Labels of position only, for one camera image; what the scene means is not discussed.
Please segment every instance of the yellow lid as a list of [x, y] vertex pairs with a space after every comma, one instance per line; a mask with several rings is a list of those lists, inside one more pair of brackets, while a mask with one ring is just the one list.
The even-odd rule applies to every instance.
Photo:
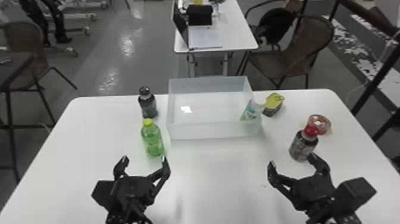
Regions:
[[285, 98], [282, 95], [279, 95], [274, 92], [273, 94], [268, 96], [264, 104], [264, 107], [268, 109], [275, 109], [279, 106], [279, 104], [283, 102], [284, 99]]
[[143, 126], [144, 127], [150, 127], [150, 126], [152, 126], [153, 125], [153, 119], [151, 119], [151, 118], [145, 118], [144, 120], [143, 120]]

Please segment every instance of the desk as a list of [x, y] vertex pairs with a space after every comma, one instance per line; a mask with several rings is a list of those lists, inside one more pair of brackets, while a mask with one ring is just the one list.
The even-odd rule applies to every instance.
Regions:
[[15, 139], [14, 139], [14, 125], [13, 117], [11, 115], [11, 101], [10, 101], [10, 84], [19, 76], [33, 61], [33, 54], [19, 52], [19, 53], [4, 53], [0, 52], [0, 58], [10, 57], [12, 62], [6, 64], [0, 64], [0, 93], [5, 92], [7, 102], [7, 125], [4, 125], [0, 119], [0, 125], [5, 126], [4, 129], [8, 130], [10, 136], [10, 151], [11, 151], [11, 165], [0, 166], [0, 170], [13, 170], [15, 179], [20, 180], [17, 167], [17, 153], [15, 150]]
[[[277, 91], [282, 109], [263, 116], [263, 131], [250, 138], [173, 141], [165, 126], [167, 95], [157, 95], [159, 125], [171, 177], [146, 214], [162, 224], [302, 224], [306, 215], [266, 180], [270, 160], [282, 174], [301, 178], [314, 173], [291, 159], [288, 148], [310, 114], [332, 121], [315, 152], [332, 170], [335, 186], [365, 177], [377, 194], [358, 211], [365, 224], [398, 223], [400, 177], [361, 125], [332, 91]], [[272, 91], [254, 92], [262, 102]], [[73, 100], [62, 114], [0, 214], [0, 223], [102, 224], [107, 212], [91, 198], [99, 179], [112, 179], [113, 167], [128, 155], [130, 175], [161, 167], [149, 159], [140, 137], [137, 96]]]
[[[237, 0], [226, 0], [219, 6], [219, 15], [212, 18], [212, 23], [218, 30], [219, 38], [223, 43], [222, 48], [196, 49], [189, 53], [190, 76], [195, 74], [195, 56], [197, 53], [224, 52], [223, 76], [228, 75], [228, 53], [233, 51], [247, 51], [257, 49], [258, 44], [254, 39], [249, 25], [240, 9]], [[188, 47], [183, 41], [178, 30], [175, 31], [174, 51], [177, 54], [188, 54]]]

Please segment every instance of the person's leg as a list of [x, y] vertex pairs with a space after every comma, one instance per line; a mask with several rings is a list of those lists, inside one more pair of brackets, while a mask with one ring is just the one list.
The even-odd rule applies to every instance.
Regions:
[[65, 34], [64, 27], [64, 14], [61, 12], [54, 0], [41, 0], [47, 8], [49, 8], [51, 16], [53, 17], [53, 21], [55, 24], [55, 33], [54, 37], [57, 39], [57, 43], [70, 43], [72, 38], [68, 38]]
[[49, 23], [47, 22], [42, 10], [35, 0], [20, 0], [20, 5], [26, 15], [31, 18], [43, 31], [43, 43], [50, 45], [49, 41]]

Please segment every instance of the black pants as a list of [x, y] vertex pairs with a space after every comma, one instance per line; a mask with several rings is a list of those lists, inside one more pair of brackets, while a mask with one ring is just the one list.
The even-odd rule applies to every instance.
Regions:
[[[53, 17], [53, 21], [55, 24], [55, 33], [54, 37], [56, 39], [65, 37], [65, 28], [64, 28], [64, 15], [57, 6], [55, 5], [54, 0], [41, 0], [50, 10], [51, 16]], [[27, 16], [31, 18], [37, 25], [40, 26], [43, 30], [44, 41], [45, 43], [49, 42], [49, 23], [47, 22], [45, 16], [43, 15], [42, 10], [40, 10], [38, 3], [36, 0], [20, 0], [20, 4], [22, 9], [25, 11]]]

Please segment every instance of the black bottle cap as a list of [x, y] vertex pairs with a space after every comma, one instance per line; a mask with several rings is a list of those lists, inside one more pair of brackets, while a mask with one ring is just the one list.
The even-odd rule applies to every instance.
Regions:
[[142, 86], [139, 89], [139, 94], [145, 96], [150, 94], [150, 89], [147, 86]]

